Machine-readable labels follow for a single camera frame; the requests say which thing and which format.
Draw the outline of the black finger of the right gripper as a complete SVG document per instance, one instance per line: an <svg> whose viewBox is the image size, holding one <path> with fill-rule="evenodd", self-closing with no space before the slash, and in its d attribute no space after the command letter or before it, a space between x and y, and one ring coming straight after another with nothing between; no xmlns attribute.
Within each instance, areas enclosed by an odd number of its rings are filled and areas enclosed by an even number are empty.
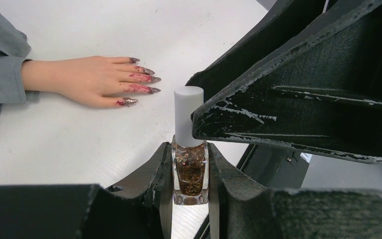
<svg viewBox="0 0 382 239"><path fill-rule="evenodd" d="M199 139L382 163L382 0L325 0L191 118Z"/></svg>
<svg viewBox="0 0 382 239"><path fill-rule="evenodd" d="M207 101L258 61L305 29L323 11L323 0L278 0L244 37L186 83L204 90Z"/></svg>

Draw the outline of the glitter nail polish bottle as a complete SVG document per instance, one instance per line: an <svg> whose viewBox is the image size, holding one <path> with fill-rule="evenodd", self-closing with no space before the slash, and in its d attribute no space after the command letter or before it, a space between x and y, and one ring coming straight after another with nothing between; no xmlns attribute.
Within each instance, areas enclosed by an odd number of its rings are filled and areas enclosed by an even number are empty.
<svg viewBox="0 0 382 239"><path fill-rule="evenodd" d="M196 147L171 144L173 199L176 205L195 206L208 203L209 154L208 143Z"/></svg>

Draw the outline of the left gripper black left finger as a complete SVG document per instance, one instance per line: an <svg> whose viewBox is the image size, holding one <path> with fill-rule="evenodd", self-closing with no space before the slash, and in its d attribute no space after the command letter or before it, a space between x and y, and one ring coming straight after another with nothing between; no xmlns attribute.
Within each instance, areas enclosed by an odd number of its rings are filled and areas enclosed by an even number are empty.
<svg viewBox="0 0 382 239"><path fill-rule="evenodd" d="M125 178L98 184L0 185L0 239L169 239L171 145Z"/></svg>

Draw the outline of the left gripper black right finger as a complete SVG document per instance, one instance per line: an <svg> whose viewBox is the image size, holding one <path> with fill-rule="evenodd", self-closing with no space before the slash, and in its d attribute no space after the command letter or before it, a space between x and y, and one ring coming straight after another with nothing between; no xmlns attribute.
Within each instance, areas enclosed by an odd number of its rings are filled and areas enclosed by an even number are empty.
<svg viewBox="0 0 382 239"><path fill-rule="evenodd" d="M266 188L208 152L213 239L382 239L382 191Z"/></svg>

